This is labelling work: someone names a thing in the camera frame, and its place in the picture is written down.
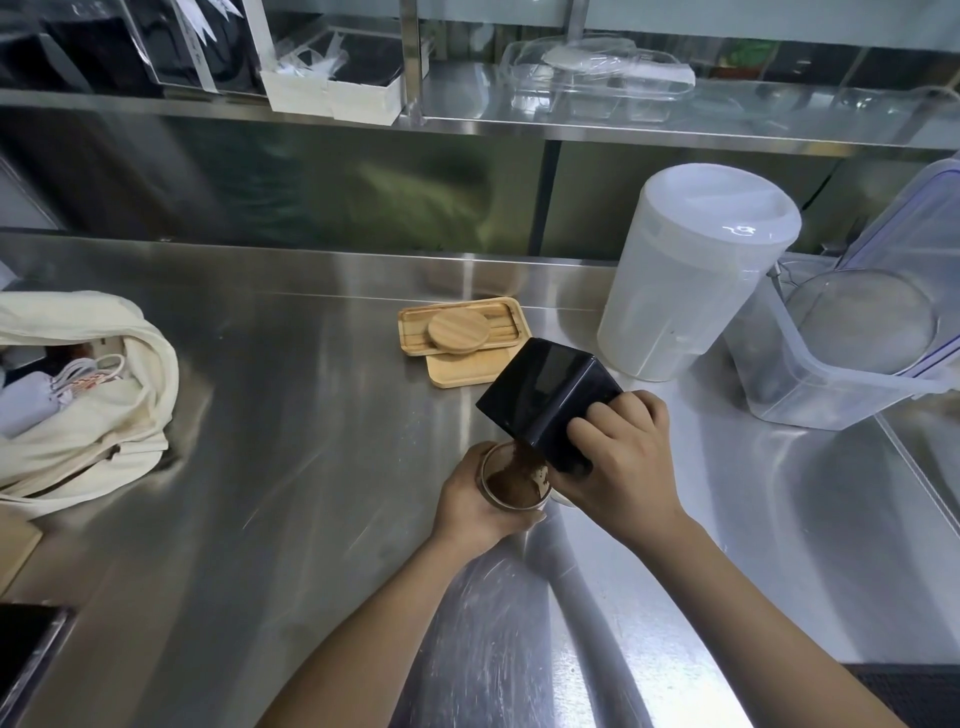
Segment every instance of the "stainless steel shelf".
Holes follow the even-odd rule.
[[[434,62],[423,80],[421,121],[401,114],[395,130],[473,135],[525,135],[570,141],[601,141],[700,149],[928,160],[953,154],[960,139],[960,103],[931,103],[920,96],[876,94],[857,89],[766,86],[705,81],[689,100],[674,102],[664,123],[643,124],[625,104],[605,120],[570,115],[563,100],[547,113],[528,111],[483,63]],[[776,96],[776,112],[763,104]],[[717,98],[730,97],[726,110]],[[730,109],[746,106],[750,118]],[[205,97],[141,99],[0,89],[0,107],[70,109],[98,113],[145,113],[287,124],[362,126],[322,116],[272,111],[265,100]]]

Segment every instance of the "stainless steel counter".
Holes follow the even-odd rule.
[[[513,294],[535,334],[593,349],[611,278],[27,234],[0,236],[0,259],[131,298],[183,378],[165,469],[39,522],[7,598],[79,616],[24,728],[252,726],[426,535],[463,450],[502,437],[473,407],[483,387],[435,389],[400,352],[396,311]],[[960,539],[881,423],[756,420],[722,345],[651,388],[684,505],[817,642],[846,662],[960,662]],[[454,582],[395,725],[748,726],[646,569],[580,512],[549,516]]]

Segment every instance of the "plastic lid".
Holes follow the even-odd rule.
[[[904,275],[933,301],[940,330],[918,376],[960,351],[960,159],[927,165],[863,231],[837,265]]]
[[[735,245],[786,248],[800,235],[800,211],[772,182],[723,164],[679,164],[643,187],[650,205],[674,224]]]

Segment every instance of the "white lid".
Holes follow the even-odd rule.
[[[647,180],[651,207],[684,230],[735,245],[786,248],[800,235],[800,211],[762,177],[723,164],[679,164]]]

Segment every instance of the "cloth bag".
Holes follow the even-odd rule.
[[[127,358],[122,378],[17,437],[0,437],[0,508],[34,519],[148,473],[167,449],[163,428],[180,384],[173,347],[130,301],[95,291],[0,292],[0,346],[110,339]]]

